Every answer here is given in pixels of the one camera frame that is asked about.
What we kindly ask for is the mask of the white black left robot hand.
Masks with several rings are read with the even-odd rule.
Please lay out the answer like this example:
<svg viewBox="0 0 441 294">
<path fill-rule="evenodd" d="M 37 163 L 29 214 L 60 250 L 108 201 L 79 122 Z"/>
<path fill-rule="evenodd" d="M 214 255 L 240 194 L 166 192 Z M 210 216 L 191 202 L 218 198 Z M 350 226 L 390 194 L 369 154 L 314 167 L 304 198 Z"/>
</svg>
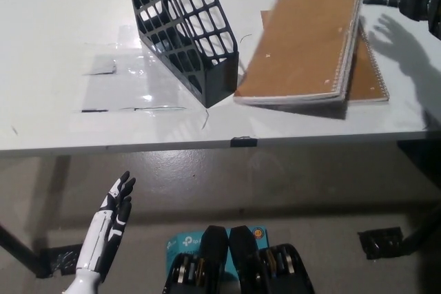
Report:
<svg viewBox="0 0 441 294">
<path fill-rule="evenodd" d="M 106 193 L 84 239 L 76 268 L 99 275 L 103 282 L 119 249 L 132 210 L 136 178 L 126 171 Z"/>
</svg>

